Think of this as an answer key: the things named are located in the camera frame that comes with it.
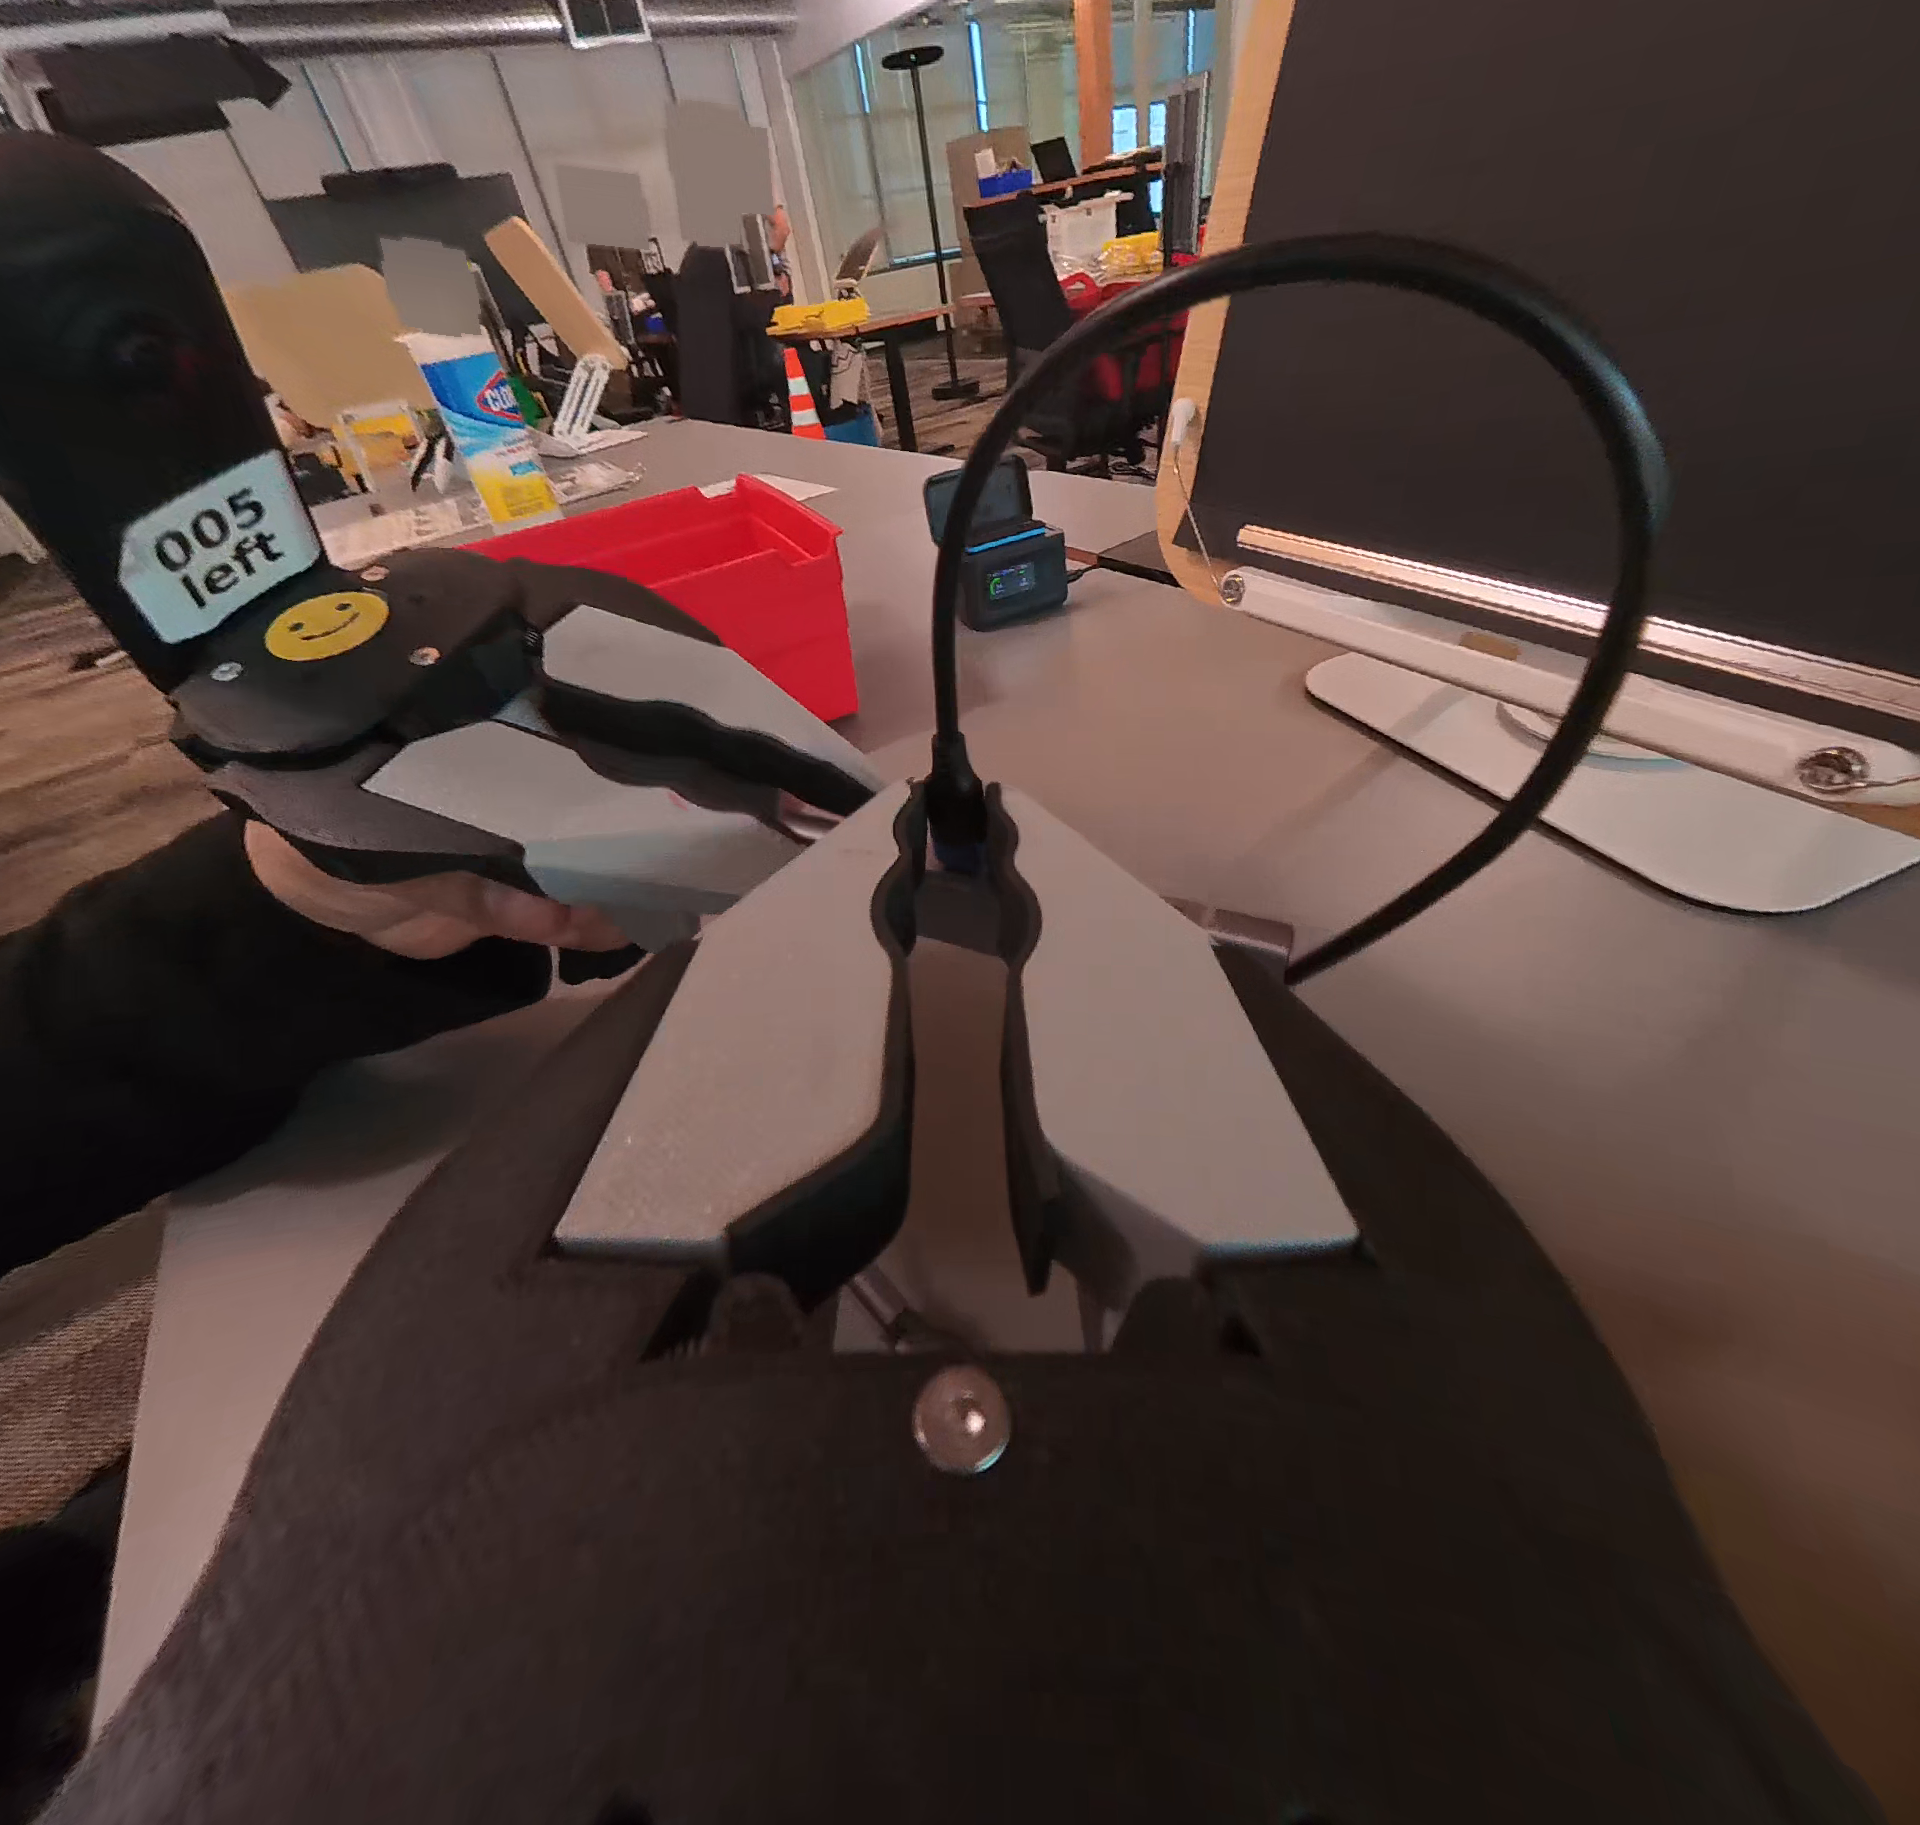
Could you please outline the person's left forearm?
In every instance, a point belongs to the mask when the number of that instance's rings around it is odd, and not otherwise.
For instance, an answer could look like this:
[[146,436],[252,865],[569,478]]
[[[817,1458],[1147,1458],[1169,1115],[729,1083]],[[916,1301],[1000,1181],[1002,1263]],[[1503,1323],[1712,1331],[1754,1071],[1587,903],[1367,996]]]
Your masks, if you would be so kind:
[[359,1059],[549,996],[561,957],[482,940],[402,957],[281,909],[215,813],[4,937],[4,1271],[248,1156]]

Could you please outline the black display screen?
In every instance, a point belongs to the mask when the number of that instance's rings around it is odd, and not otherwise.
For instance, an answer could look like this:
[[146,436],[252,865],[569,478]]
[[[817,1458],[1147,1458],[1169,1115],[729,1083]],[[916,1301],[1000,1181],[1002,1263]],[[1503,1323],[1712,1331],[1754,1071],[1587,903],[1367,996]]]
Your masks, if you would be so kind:
[[421,239],[466,254],[494,294],[515,287],[488,249],[488,233],[523,218],[515,176],[465,178],[451,164],[337,173],[322,192],[265,200],[270,221],[300,272],[384,265],[388,240]]

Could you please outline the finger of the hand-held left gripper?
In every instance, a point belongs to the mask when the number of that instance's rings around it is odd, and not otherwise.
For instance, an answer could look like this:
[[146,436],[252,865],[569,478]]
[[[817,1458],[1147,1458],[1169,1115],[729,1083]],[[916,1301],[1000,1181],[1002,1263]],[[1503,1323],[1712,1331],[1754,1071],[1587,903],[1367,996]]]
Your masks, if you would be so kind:
[[756,821],[843,821],[884,788],[851,742],[727,645],[598,607],[544,628],[537,708],[594,773]]
[[477,723],[402,749],[364,791],[508,840],[542,895],[601,912],[636,945],[686,937],[802,854],[757,788],[623,752],[612,763],[636,778],[549,734]]

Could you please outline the blue white printed packet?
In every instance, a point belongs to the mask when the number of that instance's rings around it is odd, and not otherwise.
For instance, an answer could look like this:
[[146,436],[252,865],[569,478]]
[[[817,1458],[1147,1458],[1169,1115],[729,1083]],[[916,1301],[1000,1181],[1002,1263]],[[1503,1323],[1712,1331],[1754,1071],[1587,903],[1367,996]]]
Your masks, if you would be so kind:
[[515,381],[482,331],[402,331],[466,478],[499,533],[561,515]]

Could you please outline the wooden desk with black legs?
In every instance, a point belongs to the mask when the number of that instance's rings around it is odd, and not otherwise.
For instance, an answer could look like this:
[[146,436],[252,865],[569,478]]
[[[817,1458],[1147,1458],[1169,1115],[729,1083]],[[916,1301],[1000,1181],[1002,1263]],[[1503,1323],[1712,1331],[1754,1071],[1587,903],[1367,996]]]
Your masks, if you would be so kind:
[[905,314],[870,317],[870,322],[859,335],[840,338],[840,341],[780,341],[780,338],[772,338],[772,341],[826,343],[826,348],[840,343],[840,348],[876,350],[884,364],[884,377],[886,377],[890,428],[896,433],[896,449],[921,450],[910,386],[905,377],[905,348],[921,343],[927,338],[944,338],[950,348],[953,317],[956,317],[953,306],[921,306],[921,310],[905,310]]

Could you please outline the black office chair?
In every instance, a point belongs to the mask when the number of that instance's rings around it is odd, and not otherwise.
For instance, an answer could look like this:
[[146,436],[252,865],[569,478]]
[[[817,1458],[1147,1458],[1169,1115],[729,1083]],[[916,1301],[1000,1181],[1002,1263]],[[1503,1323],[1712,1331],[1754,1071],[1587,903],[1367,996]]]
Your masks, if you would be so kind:
[[[964,211],[973,260],[1000,310],[1008,348],[1008,392],[1079,330],[1099,305],[1099,286],[1088,306],[1075,306],[1048,257],[1043,206],[1030,192]],[[1046,471],[1082,477],[1143,478],[1148,419],[1111,419],[1079,398],[1088,359],[1075,377],[1056,381],[1023,408],[1019,444],[1035,450]]]

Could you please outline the red plastic bin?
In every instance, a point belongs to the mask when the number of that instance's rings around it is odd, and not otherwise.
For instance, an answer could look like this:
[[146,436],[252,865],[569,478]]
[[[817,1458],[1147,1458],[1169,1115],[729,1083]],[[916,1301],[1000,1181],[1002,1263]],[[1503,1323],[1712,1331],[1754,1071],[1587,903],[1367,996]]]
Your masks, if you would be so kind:
[[603,571],[651,590],[826,723],[859,715],[843,530],[772,477],[629,499],[500,539],[488,557]]

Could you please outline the person's left hand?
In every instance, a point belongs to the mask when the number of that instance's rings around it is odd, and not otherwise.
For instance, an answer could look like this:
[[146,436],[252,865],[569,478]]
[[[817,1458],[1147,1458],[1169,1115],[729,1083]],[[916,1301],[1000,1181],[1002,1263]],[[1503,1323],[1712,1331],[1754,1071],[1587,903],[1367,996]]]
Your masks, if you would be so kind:
[[629,950],[627,933],[594,909],[474,872],[352,883],[253,821],[243,822],[243,854],[264,891],[292,913],[402,957],[451,957],[482,940],[588,956]]

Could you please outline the wooden book stand black panel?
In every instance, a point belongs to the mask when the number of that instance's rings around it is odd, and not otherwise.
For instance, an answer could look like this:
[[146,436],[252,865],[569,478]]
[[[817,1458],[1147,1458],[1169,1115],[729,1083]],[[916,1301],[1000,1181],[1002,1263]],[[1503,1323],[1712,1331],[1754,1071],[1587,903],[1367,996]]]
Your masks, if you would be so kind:
[[[1918,868],[1918,0],[1275,0],[1225,244],[1391,233],[1573,306],[1665,454],[1636,673],[1548,831],[1807,913]],[[1189,515],[1310,698],[1508,797],[1617,578],[1568,392],[1437,299],[1230,299]]]

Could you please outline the clear box yellow label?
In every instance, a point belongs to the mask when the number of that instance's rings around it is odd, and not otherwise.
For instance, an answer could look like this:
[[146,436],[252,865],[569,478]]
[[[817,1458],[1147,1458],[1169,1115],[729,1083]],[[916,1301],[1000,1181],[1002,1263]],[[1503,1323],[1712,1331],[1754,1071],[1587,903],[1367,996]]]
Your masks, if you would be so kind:
[[333,433],[377,503],[390,506],[413,499],[418,471],[427,458],[427,436],[413,408],[404,402],[352,404],[336,412]]

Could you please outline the black studio light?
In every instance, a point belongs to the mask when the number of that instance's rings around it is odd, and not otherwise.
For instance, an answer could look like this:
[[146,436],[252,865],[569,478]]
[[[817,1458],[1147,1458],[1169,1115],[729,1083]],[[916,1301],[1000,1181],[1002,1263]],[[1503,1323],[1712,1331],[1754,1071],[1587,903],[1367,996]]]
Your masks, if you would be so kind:
[[38,103],[51,124],[90,147],[230,130],[230,107],[272,111],[292,80],[226,34],[62,45],[34,54]]

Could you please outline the white printed sheets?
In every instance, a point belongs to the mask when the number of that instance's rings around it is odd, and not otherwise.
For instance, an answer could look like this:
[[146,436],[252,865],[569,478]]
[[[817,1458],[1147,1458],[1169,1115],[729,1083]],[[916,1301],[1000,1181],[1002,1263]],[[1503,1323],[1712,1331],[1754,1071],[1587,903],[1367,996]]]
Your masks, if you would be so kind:
[[[509,521],[508,530],[537,527],[561,515],[566,506],[587,503],[598,495],[634,492],[643,483],[640,471],[627,471],[609,458],[587,458],[550,473],[558,509],[532,521]],[[493,539],[499,527],[487,515],[487,503],[477,492],[458,492],[432,502],[410,503],[390,513],[372,513],[370,506],[347,509],[347,502],[326,503],[317,513],[322,550],[328,563],[342,571],[359,571],[395,550],[421,546],[444,546],[453,539]]]

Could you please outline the wooden support post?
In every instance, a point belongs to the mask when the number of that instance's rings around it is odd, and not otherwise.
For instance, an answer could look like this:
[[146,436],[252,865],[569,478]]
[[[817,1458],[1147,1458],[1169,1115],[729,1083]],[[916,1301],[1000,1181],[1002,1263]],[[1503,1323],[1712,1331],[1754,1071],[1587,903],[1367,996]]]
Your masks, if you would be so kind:
[[1116,149],[1116,0],[1071,0],[1079,164],[1096,167]]

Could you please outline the black charging case with screen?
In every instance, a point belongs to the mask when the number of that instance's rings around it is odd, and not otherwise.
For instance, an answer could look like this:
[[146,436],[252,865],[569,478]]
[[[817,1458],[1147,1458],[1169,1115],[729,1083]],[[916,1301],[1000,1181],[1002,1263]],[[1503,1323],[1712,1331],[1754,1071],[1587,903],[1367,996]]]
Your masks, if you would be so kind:
[[959,616],[973,633],[1056,612],[1068,601],[1064,533],[1035,509],[1030,471],[1002,458],[964,522]]

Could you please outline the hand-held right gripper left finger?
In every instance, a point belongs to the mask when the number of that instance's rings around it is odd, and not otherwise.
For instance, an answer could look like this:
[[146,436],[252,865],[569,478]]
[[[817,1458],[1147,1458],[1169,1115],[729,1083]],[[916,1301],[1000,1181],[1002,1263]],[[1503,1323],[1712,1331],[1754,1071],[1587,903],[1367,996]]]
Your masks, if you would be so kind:
[[777,1276],[805,1309],[876,1263],[907,1203],[921,868],[896,782],[701,933],[558,1252]]

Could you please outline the tan board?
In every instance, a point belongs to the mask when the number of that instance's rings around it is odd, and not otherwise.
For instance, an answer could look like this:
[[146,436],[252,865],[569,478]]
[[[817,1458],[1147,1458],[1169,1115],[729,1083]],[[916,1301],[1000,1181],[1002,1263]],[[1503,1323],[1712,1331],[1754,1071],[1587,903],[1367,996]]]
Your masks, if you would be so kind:
[[388,282],[364,262],[233,286],[223,299],[253,371],[310,425],[337,425],[368,408],[432,404],[402,343]]

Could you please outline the tan panel on white stand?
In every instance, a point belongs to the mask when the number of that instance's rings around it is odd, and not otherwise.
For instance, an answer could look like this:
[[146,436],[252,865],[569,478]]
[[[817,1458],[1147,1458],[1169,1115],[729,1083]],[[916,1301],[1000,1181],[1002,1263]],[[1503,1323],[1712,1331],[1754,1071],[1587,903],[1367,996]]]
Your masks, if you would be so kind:
[[627,348],[612,335],[609,322],[588,306],[526,218],[509,217],[493,226],[487,233],[487,248],[516,290],[537,306],[540,322],[550,324],[554,338],[572,355],[561,411],[540,439],[542,450],[558,459],[580,459],[621,444],[621,433],[594,428],[594,415],[601,412],[612,377],[629,369]]

